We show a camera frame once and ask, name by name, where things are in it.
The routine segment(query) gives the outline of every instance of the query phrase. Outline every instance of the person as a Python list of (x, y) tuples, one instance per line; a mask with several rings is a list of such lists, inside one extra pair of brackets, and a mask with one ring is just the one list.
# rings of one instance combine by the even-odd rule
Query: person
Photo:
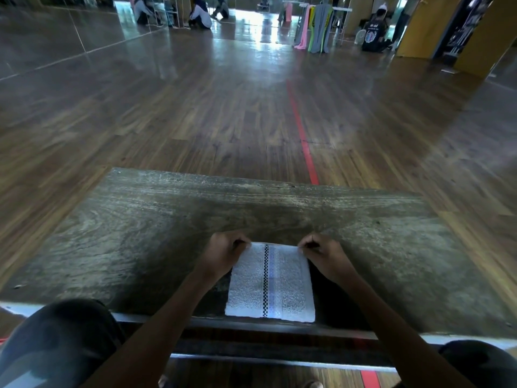
[(215, 19), (218, 13), (221, 13), (223, 19), (229, 18), (228, 4), (225, 0), (217, 0), (217, 7), (214, 10), (214, 13), (211, 14), (211, 17)]
[(365, 41), (362, 43), (362, 50), (381, 52), (391, 45), (390, 40), (385, 40), (384, 36), (388, 31), (388, 24), (385, 17), (388, 7), (383, 4), (379, 7), (375, 16), (365, 24)]
[(146, 26), (149, 24), (149, 18), (155, 18), (156, 23), (161, 25), (161, 19), (155, 9), (146, 4), (146, 0), (137, 0), (133, 7), (134, 15), (137, 18), (137, 24)]
[(395, 31), (393, 32), (393, 38), (391, 39), (393, 43), (397, 42), (402, 38), (402, 34), (404, 34), (404, 29), (407, 26), (407, 23), (410, 21), (413, 12), (415, 12), (418, 5), (418, 0), (407, 0), (406, 5), (404, 5), (404, 9), (397, 20), (397, 24), (395, 25)]
[(189, 27), (199, 27), (210, 30), (212, 19), (208, 14), (205, 0), (192, 0), (192, 12), (189, 17)]
[[(127, 340), (98, 301), (62, 300), (43, 307), (5, 343), (0, 388), (126, 388), (163, 383), (162, 371), (195, 307), (250, 242), (241, 231), (212, 235), (177, 291)], [(515, 386), (517, 361), (494, 346), (452, 341), (435, 351), (357, 273), (339, 242), (311, 233), (298, 247), (359, 306), (397, 368), (402, 380), (398, 387)]]

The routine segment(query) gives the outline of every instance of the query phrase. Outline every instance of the wooden floor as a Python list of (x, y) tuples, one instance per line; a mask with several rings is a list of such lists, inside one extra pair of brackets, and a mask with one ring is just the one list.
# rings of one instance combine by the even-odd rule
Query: wooden floor
[[(107, 46), (88, 16), (89, 49)], [(79, 57), (41, 19), (2, 24), (0, 284), (111, 166), (311, 182), (299, 113), (320, 183), (422, 194), (517, 316), (515, 91), (350, 43), (309, 55), (238, 24)], [(73, 58), (34, 70), (58, 57)], [(2, 333), (15, 323), (3, 314)], [(210, 377), (205, 365), (177, 362), (179, 385), (297, 386), (315, 373), (362, 386), (359, 372), (212, 363)]]

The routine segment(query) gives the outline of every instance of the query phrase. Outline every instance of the white towel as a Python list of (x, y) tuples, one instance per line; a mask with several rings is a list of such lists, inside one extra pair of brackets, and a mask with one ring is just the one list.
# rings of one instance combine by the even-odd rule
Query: white towel
[(232, 269), (224, 313), (314, 322), (307, 259), (296, 246), (252, 242)]

